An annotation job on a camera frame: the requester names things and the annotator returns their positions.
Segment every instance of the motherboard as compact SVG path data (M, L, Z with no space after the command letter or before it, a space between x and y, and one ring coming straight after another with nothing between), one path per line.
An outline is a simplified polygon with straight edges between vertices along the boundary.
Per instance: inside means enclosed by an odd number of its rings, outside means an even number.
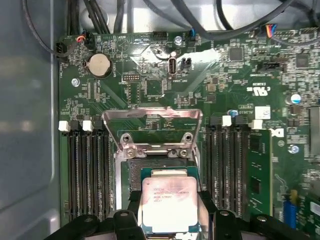
M320 180L319 62L319 43L258 30L87 35L59 66L62 225L126 209L142 169L188 167L219 209L290 224L287 204Z

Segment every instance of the chip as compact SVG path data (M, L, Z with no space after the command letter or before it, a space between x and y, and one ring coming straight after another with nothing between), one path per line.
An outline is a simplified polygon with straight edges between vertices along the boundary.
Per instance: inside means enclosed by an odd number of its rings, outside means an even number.
M216 103L216 95L209 95L209 96L206 96L206 101L207 102L212 102L213 104Z
M261 152L262 144L260 136L250 135L250 149L254 152Z
M242 48L241 47L233 47L230 48L230 61L242 61Z
M309 67L309 55L306 53L299 53L296 55L295 64L297 68L308 68Z
M256 194L260 194L261 193L261 181L254 178L254 177L251 177L250 188L251 188L252 192L254 192Z
M207 87L208 87L208 92L215 92L217 90L216 85L212 83L209 83Z

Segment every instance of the screw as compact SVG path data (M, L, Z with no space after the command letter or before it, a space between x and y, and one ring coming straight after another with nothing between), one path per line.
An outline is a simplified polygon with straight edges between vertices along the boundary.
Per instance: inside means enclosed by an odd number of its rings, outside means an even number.
M174 44L177 46L181 46L182 45L182 36L176 36L173 40Z
M73 79L71 80L71 84L72 84L72 86L74 86L74 87L78 87L78 86L80 85L80 80L79 80L79 78L73 78Z
M133 158L135 154L134 154L134 151L129 148L126 150L126 155L128 158Z
M89 222L92 222L92 218L91 217L88 217L86 220L84 220L86 223L89 223Z
M182 158L185 158L186 156L188 156L188 151L185 149L181 150L179 153Z
M258 219L260 222L266 222L267 219L264 216L258 216L256 219Z
M221 214L222 216L228 216L228 215L229 215L229 213L228 213L227 211L221 211L220 214Z
M299 147L297 145L290 145L288 147L288 152L291 154L297 154L299 152Z

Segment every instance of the cable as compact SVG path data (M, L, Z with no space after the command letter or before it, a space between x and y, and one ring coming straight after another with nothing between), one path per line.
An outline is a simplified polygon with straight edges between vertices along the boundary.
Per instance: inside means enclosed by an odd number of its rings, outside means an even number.
M67 0L66 1L66 34L67 35L71 35L72 34L72 20L71 20L71 16L72 16L72 11L71 11L72 7L71 7L71 0Z
M79 35L78 25L78 0L71 0L71 22L72 22L72 34Z
M313 17L314 23L315 23L318 27L320 27L320 22L319 22L317 13L316 13L317 4L318 4L318 0L312 0L312 9L311 9L311 11L312 11L312 17Z
M205 39L208 40L225 40L225 39L231 39L234 38L240 34L243 34L245 32L251 31L252 29L257 28L260 25L264 25L265 23L269 22L279 14L281 14L294 0L286 0L283 4L278 6L276 9L271 11L269 14L265 15L264 17L260 18L259 20L238 28L236 30L226 31L222 33L208 33L198 22L198 20L195 18L195 16L191 13L191 11L186 6L185 2L183 0L171 0L172 4L175 6L175 8L179 11L179 13L191 24L191 26L195 29L197 33L200 34Z
M116 2L116 17L114 20L113 33L119 34L122 31L122 24L125 14L125 0L117 0Z
M102 30L105 34L110 34L110 30L108 28L108 25L106 23L106 20L105 20L105 17L100 9L100 6L98 5L97 1L96 0L90 0L90 3L91 3L91 6L92 6L92 9L93 11L95 12L99 22L100 22L100 25L102 27Z
M91 18L91 21L93 23L93 26L94 26L94 29L95 31L98 33L98 34L102 34L102 29L100 27L100 24L98 22L98 19L97 19L97 16L96 16L96 13L95 11L93 10L93 8L91 7L91 4L89 2L89 0L83 0L84 1L84 4L85 4L85 7L86 9L88 10L88 13L89 13L89 16Z
M295 0L290 5L290 7L295 8L295 9L299 9L300 11L304 12L312 26L318 25L317 21L314 20L313 9L308 4L306 4L300 0Z
M32 19L31 19L29 10L28 10L27 0L21 0L21 2L22 2L22 10L23 10L24 17L25 17L25 20L26 20L26 23L27 23L29 29L31 30L32 35L47 52L49 52L50 54L53 54L59 58L65 58L65 57L69 56L76 49L76 47L77 47L76 41L71 44L68 51L66 51L65 53L56 52L56 51L52 50L50 47L48 47L44 43L44 41L41 39L39 34L37 33L37 30L32 22Z
M183 28L186 30L190 30L191 27L176 20L174 17L170 16L169 14L164 13L162 10L160 10L159 8L156 7L156 5L154 5L150 0L143 0L143 2L145 3L145 5L155 14L157 14L159 17L168 20L169 22Z
M224 14L224 10L222 8L222 0L216 0L216 11L218 13L218 17L219 17L223 27L226 30L233 30L233 27L229 24L225 14Z

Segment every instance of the white slot latch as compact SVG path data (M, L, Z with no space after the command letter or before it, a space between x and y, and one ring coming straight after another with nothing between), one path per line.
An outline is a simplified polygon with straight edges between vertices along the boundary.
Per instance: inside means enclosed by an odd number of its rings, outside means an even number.
M70 125L68 121L59 121L59 131L60 132L70 132Z
M222 127L230 127L232 124L231 116L225 115L222 116Z
M94 126L92 125L92 121L84 120L82 123L82 129L85 132L92 132L94 130Z

